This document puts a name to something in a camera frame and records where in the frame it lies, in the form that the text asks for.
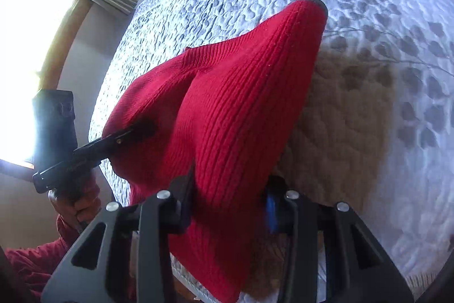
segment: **white wall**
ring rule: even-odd
[[[74,94],[77,142],[88,143],[91,116],[104,76],[130,18],[118,19],[97,4],[92,5],[68,53],[58,89]],[[96,169],[103,204],[110,202],[112,192],[101,170]]]
[[[31,248],[58,238],[56,213],[32,183],[0,174],[0,245]]]
[[[76,134],[79,145],[88,142],[91,116],[101,84],[128,19],[118,20],[93,5],[83,21],[66,59],[58,89],[74,94]],[[96,169],[101,200],[111,200],[111,190]],[[35,247],[56,240],[56,213],[45,194],[32,183],[0,174],[0,245],[4,248]]]

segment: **bed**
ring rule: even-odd
[[[89,139],[135,78],[186,47],[244,34],[290,1],[144,0],[104,79]],[[322,1],[329,18],[312,84],[275,172],[312,200],[350,203],[419,296],[454,244],[454,0]],[[108,161],[101,169],[127,205],[127,181]],[[262,235],[253,253],[239,302],[274,302],[285,243]],[[198,298],[216,301],[172,263]]]

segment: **window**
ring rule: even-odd
[[[42,87],[57,87],[66,55],[90,6],[88,0],[0,0],[3,166],[8,165],[6,161],[33,168],[31,99]]]

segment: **red knit beanie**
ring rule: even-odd
[[[223,303],[248,276],[260,195],[303,107],[326,17],[320,0],[296,0],[247,34],[188,48],[136,79],[104,128],[157,127],[110,159],[131,204],[195,163],[192,223],[170,251]]]

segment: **hand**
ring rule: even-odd
[[[79,222],[91,222],[101,209],[99,196],[99,186],[93,171],[87,175],[87,179],[82,180],[85,184],[83,196],[72,204],[67,198],[57,196],[55,190],[49,190],[48,197],[54,209],[60,214],[64,221],[73,229],[80,229]]]

